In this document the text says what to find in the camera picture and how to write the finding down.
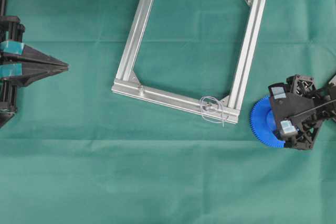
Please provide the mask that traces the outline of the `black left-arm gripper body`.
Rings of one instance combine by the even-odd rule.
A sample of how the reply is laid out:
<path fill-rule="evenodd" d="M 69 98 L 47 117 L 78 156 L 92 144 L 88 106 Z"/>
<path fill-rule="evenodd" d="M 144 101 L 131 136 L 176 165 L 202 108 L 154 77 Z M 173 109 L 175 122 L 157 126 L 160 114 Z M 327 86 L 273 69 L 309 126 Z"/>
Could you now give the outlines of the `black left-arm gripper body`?
<path fill-rule="evenodd" d="M 1 114 L 16 113 L 17 85 L 14 78 L 23 75 L 20 56 L 25 27 L 17 16 L 1 16 Z"/>

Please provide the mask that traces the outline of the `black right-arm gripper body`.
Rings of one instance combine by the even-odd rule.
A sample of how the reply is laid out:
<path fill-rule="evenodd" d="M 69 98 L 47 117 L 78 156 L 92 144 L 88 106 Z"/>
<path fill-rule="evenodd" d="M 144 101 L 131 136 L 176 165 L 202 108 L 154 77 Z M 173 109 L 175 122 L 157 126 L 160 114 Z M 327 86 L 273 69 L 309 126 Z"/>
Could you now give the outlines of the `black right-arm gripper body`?
<path fill-rule="evenodd" d="M 297 150 L 311 150 L 324 121 L 335 121 L 335 77 L 317 89 L 313 77 L 296 74 L 288 77 L 291 84 L 290 114 L 274 114 L 277 119 L 289 119 L 302 132 L 299 138 L 300 147 L 286 147 Z"/>

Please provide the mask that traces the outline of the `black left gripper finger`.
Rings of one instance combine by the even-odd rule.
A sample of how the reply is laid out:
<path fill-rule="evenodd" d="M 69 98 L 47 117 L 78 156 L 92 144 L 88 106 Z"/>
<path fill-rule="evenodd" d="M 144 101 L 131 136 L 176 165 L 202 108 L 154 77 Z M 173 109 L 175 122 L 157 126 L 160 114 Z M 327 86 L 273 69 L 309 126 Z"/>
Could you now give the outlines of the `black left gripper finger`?
<path fill-rule="evenodd" d="M 19 86 L 27 87 L 33 82 L 68 71 L 68 66 L 22 66 Z"/>
<path fill-rule="evenodd" d="M 60 61 L 52 56 L 46 55 L 41 51 L 38 51 L 35 48 L 28 46 L 27 44 L 25 44 L 23 47 L 22 54 L 20 55 L 20 60 L 62 67 L 69 66 L 67 63 Z"/>

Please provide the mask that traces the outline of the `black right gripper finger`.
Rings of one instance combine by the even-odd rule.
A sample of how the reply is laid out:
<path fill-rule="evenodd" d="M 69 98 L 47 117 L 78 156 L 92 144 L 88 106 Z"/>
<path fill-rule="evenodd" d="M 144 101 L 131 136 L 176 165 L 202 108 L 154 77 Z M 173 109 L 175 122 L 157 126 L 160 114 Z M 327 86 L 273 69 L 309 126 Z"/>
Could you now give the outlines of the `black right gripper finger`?
<path fill-rule="evenodd" d="M 283 82 L 274 83 L 268 87 L 268 90 L 268 113 L 290 114 L 291 100 L 289 93 L 291 92 L 291 84 Z"/>
<path fill-rule="evenodd" d="M 300 147 L 302 132 L 289 119 L 277 119 L 277 147 Z"/>

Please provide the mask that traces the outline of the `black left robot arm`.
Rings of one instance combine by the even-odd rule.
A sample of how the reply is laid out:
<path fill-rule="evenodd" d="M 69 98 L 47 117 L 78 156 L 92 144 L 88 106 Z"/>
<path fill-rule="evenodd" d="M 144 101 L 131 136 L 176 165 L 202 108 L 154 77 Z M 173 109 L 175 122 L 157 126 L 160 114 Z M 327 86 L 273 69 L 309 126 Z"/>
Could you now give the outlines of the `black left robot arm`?
<path fill-rule="evenodd" d="M 17 112 L 17 91 L 60 74 L 69 65 L 22 42 L 25 26 L 17 16 L 7 16 L 1 0 L 1 125 Z"/>

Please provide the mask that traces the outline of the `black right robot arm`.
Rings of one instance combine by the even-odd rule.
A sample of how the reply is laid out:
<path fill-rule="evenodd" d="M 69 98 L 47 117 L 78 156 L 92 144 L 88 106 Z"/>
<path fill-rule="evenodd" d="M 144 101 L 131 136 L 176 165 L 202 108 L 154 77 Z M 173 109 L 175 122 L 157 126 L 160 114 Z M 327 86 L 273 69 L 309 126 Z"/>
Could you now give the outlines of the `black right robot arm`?
<path fill-rule="evenodd" d="M 316 88 L 313 77 L 296 74 L 268 87 L 277 139 L 285 148 L 311 150 L 326 120 L 335 120 L 335 77 Z"/>

